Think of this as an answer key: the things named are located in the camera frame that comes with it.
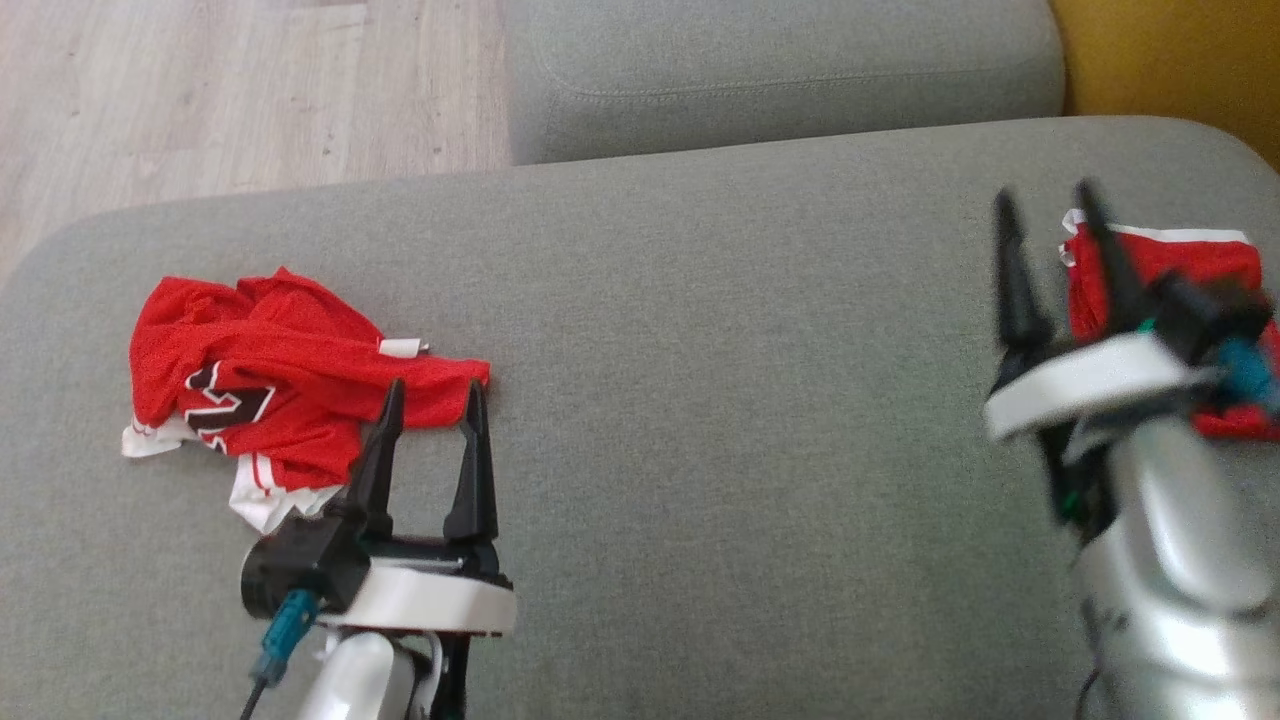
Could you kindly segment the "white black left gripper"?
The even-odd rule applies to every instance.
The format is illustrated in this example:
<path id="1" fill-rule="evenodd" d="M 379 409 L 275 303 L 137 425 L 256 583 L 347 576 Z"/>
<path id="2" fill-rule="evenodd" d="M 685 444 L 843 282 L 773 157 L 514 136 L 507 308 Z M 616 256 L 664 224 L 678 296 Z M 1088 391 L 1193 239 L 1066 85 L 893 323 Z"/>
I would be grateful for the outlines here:
<path id="1" fill-rule="evenodd" d="M 404 380 L 396 378 L 338 502 L 338 514 L 379 543 L 370 547 L 371 568 L 355 601 L 343 612 L 326 611 L 325 626 L 508 635 L 517 625 L 518 601 L 492 543 L 499 536 L 499 520 L 485 387 L 479 380 L 468 387 L 460 423 L 465 438 L 460 479 L 443 523 L 447 541 L 384 542 L 394 529 L 388 503 L 404 396 Z"/>

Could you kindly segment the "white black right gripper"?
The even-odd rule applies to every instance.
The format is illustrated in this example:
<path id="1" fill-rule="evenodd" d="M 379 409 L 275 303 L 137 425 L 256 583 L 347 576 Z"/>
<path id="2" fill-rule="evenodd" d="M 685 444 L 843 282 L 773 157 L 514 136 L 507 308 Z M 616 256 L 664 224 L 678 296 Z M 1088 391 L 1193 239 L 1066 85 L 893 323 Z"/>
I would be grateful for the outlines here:
<path id="1" fill-rule="evenodd" d="M 1042 311 L 1024 252 L 1025 232 L 1010 188 L 995 197 L 995 300 L 1004 345 L 996 382 L 982 409 L 986 436 L 1016 436 L 1216 386 L 1226 372 L 1193 365 L 1152 331 L 1153 300 L 1124 242 L 1110 227 L 1092 178 L 1075 187 L 1087 232 L 1100 256 L 1114 334 L 1051 354 L 1050 319 Z"/>

